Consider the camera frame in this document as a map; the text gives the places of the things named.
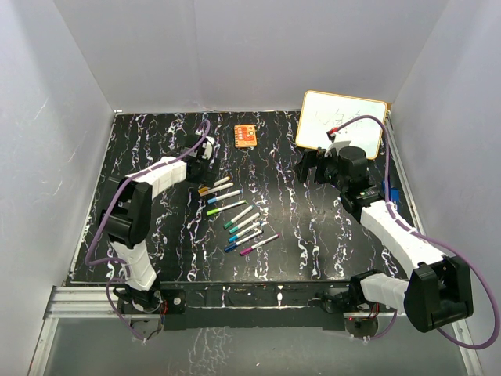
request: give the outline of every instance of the black marble table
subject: black marble table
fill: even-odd
[[[101,205],[105,178],[137,172],[158,161],[168,150],[179,146],[186,133],[192,132],[204,118],[211,121],[211,136],[218,144],[215,155],[222,160],[218,178],[229,172],[235,183],[230,190],[243,189],[243,198],[254,204],[265,220],[265,234],[247,244],[274,233],[282,237],[246,257],[238,251],[226,254],[223,248],[229,234],[223,224],[244,207],[207,217],[207,210],[222,204],[207,204],[207,197],[197,193],[198,186],[179,183],[153,202],[147,245],[162,281],[339,280],[368,269],[404,277],[402,267],[381,242],[344,211],[332,186],[314,184],[313,174],[305,184],[297,182],[293,167],[301,159],[301,150],[294,144],[299,116],[299,111],[117,116],[84,239],[67,284],[102,284],[123,275],[118,264],[92,269],[84,264],[96,231],[96,208]],[[256,125],[258,146],[234,147],[233,127],[239,124]],[[381,182],[383,147],[369,169]],[[401,187],[396,175],[392,181]],[[238,199],[233,197],[224,204]],[[403,193],[399,211],[410,221]],[[95,257],[112,254],[107,238],[102,237]]]

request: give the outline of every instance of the gray floor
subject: gray floor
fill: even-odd
[[[380,327],[389,319],[381,318]],[[363,345],[317,328],[196,329],[133,342],[118,320],[60,320],[46,368],[59,375],[466,375],[459,349],[399,317]]]

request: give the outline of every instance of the purple marker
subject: purple marker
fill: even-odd
[[[254,244],[252,247],[245,248],[243,251],[240,252],[240,256],[247,256],[257,247],[261,247],[262,245],[265,245],[265,244],[269,243],[270,241],[278,239],[279,237],[280,237],[280,234],[276,233],[272,237],[269,237],[268,239],[264,239],[263,241],[260,241],[259,243]]]

